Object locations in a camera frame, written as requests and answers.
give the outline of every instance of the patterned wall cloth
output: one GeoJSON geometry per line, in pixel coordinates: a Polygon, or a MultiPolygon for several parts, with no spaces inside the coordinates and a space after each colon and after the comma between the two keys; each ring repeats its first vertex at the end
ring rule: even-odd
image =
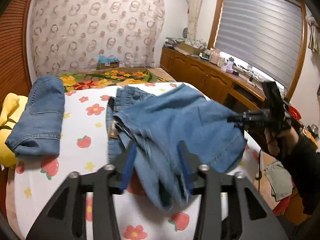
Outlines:
{"type": "Polygon", "coordinates": [[[153,66],[164,0],[35,0],[31,48],[36,75],[95,70],[99,54],[153,66]]]}

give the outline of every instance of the blue denim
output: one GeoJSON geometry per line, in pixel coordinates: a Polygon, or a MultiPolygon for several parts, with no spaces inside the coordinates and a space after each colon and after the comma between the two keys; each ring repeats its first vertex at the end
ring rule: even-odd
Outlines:
{"type": "Polygon", "coordinates": [[[59,155],[64,97],[57,77],[40,77],[32,85],[26,108],[5,141],[17,158],[59,155]]]}
{"type": "Polygon", "coordinates": [[[227,122],[235,112],[184,84],[158,97],[133,87],[118,89],[113,110],[107,107],[108,131],[116,131],[108,142],[111,161],[121,153],[121,144],[127,147],[135,140],[137,175],[150,200],[166,211],[173,199],[185,204],[190,197],[178,158],[179,141],[218,172],[236,166],[246,145],[243,131],[227,122]],[[112,118],[117,121],[114,129],[112,118]]]}

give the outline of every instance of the wall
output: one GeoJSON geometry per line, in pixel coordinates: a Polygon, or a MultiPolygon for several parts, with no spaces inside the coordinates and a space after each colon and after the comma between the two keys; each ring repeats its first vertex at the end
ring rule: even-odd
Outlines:
{"type": "MultiPolygon", "coordinates": [[[[165,42],[165,38],[182,37],[182,31],[188,26],[188,4],[186,0],[164,0],[165,6],[165,19],[162,32],[155,45],[155,66],[159,65],[162,45],[165,42]]],[[[30,44],[30,24],[31,24],[31,11],[29,12],[28,25],[27,25],[27,44],[30,44]]],[[[30,71],[30,78],[32,83],[36,80],[36,74],[33,68],[31,59],[31,47],[27,47],[28,65],[30,71]]]]}
{"type": "Polygon", "coordinates": [[[202,39],[208,44],[213,18],[216,11],[217,0],[202,0],[199,14],[196,39],[202,39]]]}
{"type": "Polygon", "coordinates": [[[301,75],[291,98],[291,104],[301,114],[305,125],[315,124],[320,127],[320,99],[317,90],[320,84],[320,55],[314,54],[307,47],[301,75]]]}
{"type": "MultiPolygon", "coordinates": [[[[197,39],[208,42],[217,0],[203,0],[197,27],[197,39]]],[[[320,127],[320,99],[317,90],[320,84],[320,55],[307,48],[301,75],[291,98],[291,104],[302,116],[305,125],[320,127]]]]}

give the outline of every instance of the red basket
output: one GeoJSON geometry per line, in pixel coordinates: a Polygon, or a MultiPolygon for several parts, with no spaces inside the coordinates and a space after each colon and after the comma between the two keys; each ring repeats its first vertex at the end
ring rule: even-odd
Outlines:
{"type": "Polygon", "coordinates": [[[293,106],[289,106],[289,113],[296,119],[301,119],[301,114],[298,112],[297,109],[295,109],[293,106]]]}

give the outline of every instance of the wooden desk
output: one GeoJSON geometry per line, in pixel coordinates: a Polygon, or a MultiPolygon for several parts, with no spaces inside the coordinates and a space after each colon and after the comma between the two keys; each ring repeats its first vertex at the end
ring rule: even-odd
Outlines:
{"type": "Polygon", "coordinates": [[[217,65],[185,56],[174,49],[162,48],[160,67],[176,81],[190,83],[228,107],[240,101],[248,109],[258,110],[265,100],[263,91],[250,85],[246,79],[225,73],[217,65]]]}

